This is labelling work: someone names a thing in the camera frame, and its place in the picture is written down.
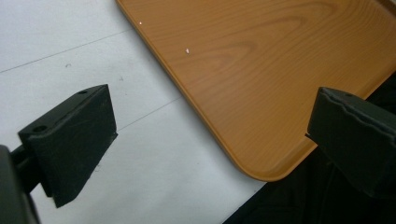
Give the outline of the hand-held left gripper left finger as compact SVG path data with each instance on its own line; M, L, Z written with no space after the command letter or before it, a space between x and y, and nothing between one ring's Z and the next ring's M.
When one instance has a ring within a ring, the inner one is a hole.
M19 131L17 170L31 191L40 184L56 207L77 198L117 125L107 85L78 91Z

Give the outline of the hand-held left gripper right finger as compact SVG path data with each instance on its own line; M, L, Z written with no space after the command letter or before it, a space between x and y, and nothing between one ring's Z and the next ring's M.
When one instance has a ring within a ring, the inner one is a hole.
M306 136L355 189L396 200L396 115L351 93L321 87Z

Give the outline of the wooden tray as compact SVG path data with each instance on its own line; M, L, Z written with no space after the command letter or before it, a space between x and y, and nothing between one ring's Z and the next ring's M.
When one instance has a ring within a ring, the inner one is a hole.
M396 0L116 0L246 175L287 176L313 150L317 91L359 97L396 72Z

